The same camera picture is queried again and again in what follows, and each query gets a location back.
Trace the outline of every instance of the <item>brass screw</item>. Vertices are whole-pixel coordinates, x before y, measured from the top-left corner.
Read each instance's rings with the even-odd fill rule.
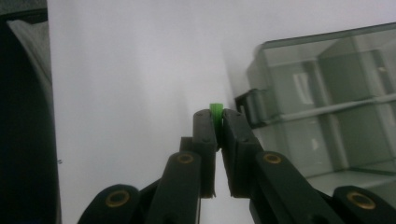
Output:
[[[268,161],[272,164],[278,164],[278,163],[282,162],[282,159],[279,156],[277,156],[276,154],[272,154],[272,153],[265,154],[264,160]]]
[[[126,204],[129,199],[130,199],[130,195],[128,193],[128,191],[126,191],[125,189],[121,189],[121,190],[116,190],[111,192],[107,197],[106,197],[106,205],[108,207],[120,207],[124,204]]]
[[[178,162],[188,164],[194,161],[194,157],[190,154],[181,154],[177,157]]]
[[[349,192],[346,197],[350,202],[362,209],[375,209],[375,202],[371,198],[364,194],[358,193],[357,191]]]

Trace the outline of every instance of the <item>white wall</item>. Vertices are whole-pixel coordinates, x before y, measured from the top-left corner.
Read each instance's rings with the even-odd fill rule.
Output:
[[[396,21],[394,1],[49,0],[63,221],[100,190],[159,178],[192,115],[249,89],[254,49],[279,38]],[[201,223],[252,223],[218,163]]]

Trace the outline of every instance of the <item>green object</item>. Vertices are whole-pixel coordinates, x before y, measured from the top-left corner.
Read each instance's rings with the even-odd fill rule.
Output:
[[[222,110],[223,104],[210,104],[210,112],[212,113],[213,125],[215,126],[216,138],[219,147],[221,143]]]

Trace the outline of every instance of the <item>transparent plastic box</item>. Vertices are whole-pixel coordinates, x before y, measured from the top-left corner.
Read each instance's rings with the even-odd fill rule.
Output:
[[[264,43],[247,74],[238,110],[314,187],[395,186],[396,23]]]

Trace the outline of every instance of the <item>white backdrop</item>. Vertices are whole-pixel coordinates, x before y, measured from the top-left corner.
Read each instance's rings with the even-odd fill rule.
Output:
[[[253,51],[269,40],[396,21],[393,0],[49,0],[64,224],[114,184],[158,179],[192,115],[233,108]],[[201,223],[252,223],[248,200],[217,194]]]

